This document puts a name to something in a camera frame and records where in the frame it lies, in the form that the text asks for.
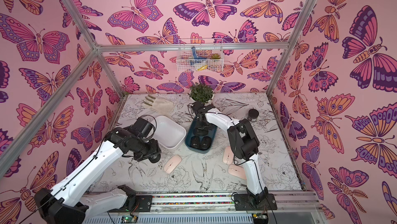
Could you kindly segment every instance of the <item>dark blue tray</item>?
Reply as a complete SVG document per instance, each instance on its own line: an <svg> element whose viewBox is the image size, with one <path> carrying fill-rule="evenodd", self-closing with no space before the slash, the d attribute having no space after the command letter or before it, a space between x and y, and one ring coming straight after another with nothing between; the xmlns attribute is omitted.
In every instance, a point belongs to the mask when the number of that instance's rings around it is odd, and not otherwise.
<svg viewBox="0 0 397 224"><path fill-rule="evenodd" d="M194 136L193 130L194 130L195 127L196 127L196 123L197 123L197 118L194 118L192 124L190 125L189 132L188 132L187 135L186 135L186 138L185 138L185 145L187 146L187 148L189 148L189 150L192 150L192 151L194 151L194 152L198 152L198 153L203 153L203 154L204 154L204 153L207 153L207 152L210 151L210 149L211 149L211 147L212 147L212 144L214 143L214 138L215 138L216 130L218 129L218 127L214 125L215 128L214 128L213 130L209 130L209 131L208 131L208 134L205 135L205 136L210 137L210 138L212 139L212 142L211 142L211 144L210 144L210 147L208 147L207 150L203 151L203 150L200 150L200 149L196 149L196 148L190 147L190 140L191 140L191 138ZM205 136L199 136L199 137L200 137L200 142L202 141L202 138L204 138Z"/></svg>

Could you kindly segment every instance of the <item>green plant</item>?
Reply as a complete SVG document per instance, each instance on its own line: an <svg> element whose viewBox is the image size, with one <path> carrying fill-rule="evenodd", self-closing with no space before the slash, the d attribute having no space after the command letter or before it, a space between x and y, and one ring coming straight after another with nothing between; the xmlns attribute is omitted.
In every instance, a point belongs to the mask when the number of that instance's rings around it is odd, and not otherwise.
<svg viewBox="0 0 397 224"><path fill-rule="evenodd" d="M190 87L190 93L189 96L199 102L207 103L209 100L211 100L212 96L214 95L214 92L211 87L204 85L204 84L199 84L196 82L196 85L193 85Z"/></svg>

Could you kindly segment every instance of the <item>black computer mouse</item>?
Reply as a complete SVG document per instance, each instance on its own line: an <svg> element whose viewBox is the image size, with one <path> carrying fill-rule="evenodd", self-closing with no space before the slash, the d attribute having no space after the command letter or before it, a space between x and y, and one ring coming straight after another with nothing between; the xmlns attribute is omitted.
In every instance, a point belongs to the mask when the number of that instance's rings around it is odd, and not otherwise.
<svg viewBox="0 0 397 224"><path fill-rule="evenodd" d="M199 149L200 148L200 137L199 136L193 136L190 139L190 147Z"/></svg>
<svg viewBox="0 0 397 224"><path fill-rule="evenodd" d="M211 143L212 143L212 138L208 136L204 136L201 140L200 150L207 150L208 148L210 148Z"/></svg>

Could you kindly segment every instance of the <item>black mounting plate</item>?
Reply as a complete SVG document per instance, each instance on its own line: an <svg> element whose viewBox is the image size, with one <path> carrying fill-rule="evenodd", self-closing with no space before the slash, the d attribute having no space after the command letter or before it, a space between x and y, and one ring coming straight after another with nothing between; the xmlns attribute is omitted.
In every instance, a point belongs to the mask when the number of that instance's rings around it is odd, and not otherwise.
<svg viewBox="0 0 397 224"><path fill-rule="evenodd" d="M234 194L233 198L234 198L234 206L237 211L258 210L258 211L262 212L263 209L265 208L264 205L262 205L262 207L260 207L258 209L252 208L249 204L248 194ZM274 195L268 194L266 196L266 198L267 198L267 201L266 200L263 201L266 205L266 209L267 210L277 210L277 204L275 202Z"/></svg>

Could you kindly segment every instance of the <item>bird illustration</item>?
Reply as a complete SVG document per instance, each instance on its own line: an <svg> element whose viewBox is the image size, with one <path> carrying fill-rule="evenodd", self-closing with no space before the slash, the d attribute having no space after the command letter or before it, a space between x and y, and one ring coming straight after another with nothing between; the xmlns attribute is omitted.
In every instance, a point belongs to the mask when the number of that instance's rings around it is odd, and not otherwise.
<svg viewBox="0 0 397 224"><path fill-rule="evenodd" d="M207 162L205 162L205 168L204 165L201 162L201 166L202 166L202 176L198 175L198 173L195 171L195 169L193 168L193 162L192 162L192 170L193 170L193 176L196 180L196 182L201 183L200 186L200 190L208 190L211 186L211 182L212 182L212 177L214 176L214 169L212 169L212 174L211 174L211 178L208 178L207 176Z"/></svg>

